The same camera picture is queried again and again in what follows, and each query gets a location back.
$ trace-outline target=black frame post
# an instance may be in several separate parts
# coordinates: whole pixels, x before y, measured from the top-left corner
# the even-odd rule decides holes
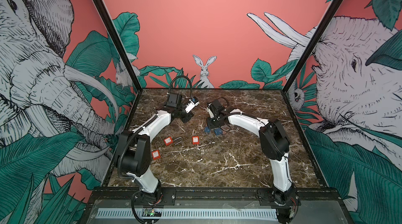
[[[327,26],[329,25],[329,22],[331,22],[332,18],[334,17],[334,15],[335,15],[336,11],[338,10],[342,1],[343,0],[332,0],[331,1],[331,4],[329,5],[327,11],[325,12],[324,17],[321,19],[321,22],[318,25],[316,32],[314,32],[314,35],[311,37],[306,48],[304,49],[304,52],[303,52],[302,56],[300,57],[297,65],[295,66],[292,74],[290,75],[289,79],[286,81],[286,84],[283,87],[284,93],[287,93],[290,86],[293,84],[294,80],[298,76],[300,70],[303,68],[304,64],[306,63],[307,59],[309,58],[309,56],[311,56],[311,53],[313,52],[314,47],[320,40],[322,34],[325,32]]]
[[[109,13],[107,11],[105,4],[103,3],[103,0],[92,0],[92,1],[95,4],[95,7],[97,8],[100,17],[102,18],[102,21],[107,29],[107,32],[109,33],[110,38],[112,39],[113,44],[115,45],[117,52],[120,55],[120,57],[124,63],[124,66],[126,67],[128,74],[130,75],[130,77],[134,83],[134,87],[136,88],[136,90],[138,92],[142,91],[142,87],[139,84],[138,78],[133,71],[133,67],[127,57],[123,43],[120,40],[120,37],[113,24],[113,20],[109,16]]]

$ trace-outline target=tusk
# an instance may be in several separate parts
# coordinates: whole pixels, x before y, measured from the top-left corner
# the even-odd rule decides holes
[[[52,137],[60,132],[53,126],[48,118],[45,109],[41,105],[31,106],[25,109],[32,124],[43,134],[45,137]]]
[[[247,16],[253,19],[254,22],[258,24],[258,26],[275,42],[284,45],[289,48],[294,48],[297,43],[287,36],[283,36],[281,33],[275,31],[267,22],[259,18],[258,16],[254,15],[253,13],[248,13]]]
[[[104,95],[108,97],[108,99],[112,102],[113,108],[115,109],[116,113],[116,122],[119,117],[119,107],[117,106],[116,99],[113,97],[112,93],[98,80],[94,79],[93,77],[74,69],[71,66],[66,65],[64,67],[64,76],[69,81],[78,81],[82,82],[86,85],[92,86],[93,88],[98,89],[99,91],[103,92]]]
[[[107,152],[108,150],[109,150],[109,147],[106,147],[97,152],[90,152],[90,151],[82,150],[82,149],[78,148],[77,146],[75,146],[73,149],[71,149],[67,153],[66,157],[70,158],[72,160],[75,160],[75,161],[90,161],[90,160],[97,159],[100,156],[104,155],[105,152]]]
[[[306,36],[301,35],[297,31],[295,31],[292,27],[290,27],[285,21],[282,19],[278,18],[277,16],[274,16],[272,14],[269,14],[268,12],[265,12],[264,15],[273,22],[273,24],[278,27],[280,31],[282,31],[285,36],[288,36],[291,40],[297,42],[298,44],[302,46],[307,46],[308,42],[310,39]]]

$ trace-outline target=animal eye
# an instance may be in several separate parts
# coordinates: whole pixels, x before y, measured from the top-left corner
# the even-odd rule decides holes
[[[356,60],[354,59],[354,60],[352,61],[352,63],[351,63],[351,66],[352,66],[354,72],[356,72],[356,64],[357,64],[357,62],[356,62]]]
[[[7,2],[8,2],[8,5],[11,7],[11,9],[15,13],[15,11],[18,9],[17,4],[13,0],[7,0]]]

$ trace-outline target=blue connector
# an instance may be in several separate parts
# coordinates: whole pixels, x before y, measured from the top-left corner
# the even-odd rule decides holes
[[[211,129],[209,129],[208,126],[205,126],[204,132],[205,132],[206,134],[210,134],[210,133],[211,133]]]
[[[216,135],[216,136],[221,135],[221,134],[224,133],[224,131],[222,131],[221,128],[216,128],[216,129],[214,129],[214,132],[215,132],[215,135]]]

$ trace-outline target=brown marble surface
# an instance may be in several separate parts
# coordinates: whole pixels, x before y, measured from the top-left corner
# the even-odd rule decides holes
[[[144,90],[132,122],[134,129],[152,116],[153,108],[166,99],[167,90]],[[189,90],[181,90],[190,96]],[[290,138],[289,169],[297,187],[319,187],[311,162],[300,140],[287,106],[279,91],[262,90],[195,90],[200,104],[192,110],[194,117],[184,124],[175,119],[153,139],[161,153],[158,161],[152,160],[151,170],[162,186],[175,187],[272,187],[273,176],[269,159],[261,151],[259,137],[251,132],[231,126],[223,135],[204,133],[206,102],[219,96],[226,97],[230,105],[260,118],[282,121]],[[165,146],[163,139],[182,137],[178,145]],[[199,145],[193,145],[192,136],[199,136]],[[109,186],[135,186],[131,180],[120,179],[114,169]]]

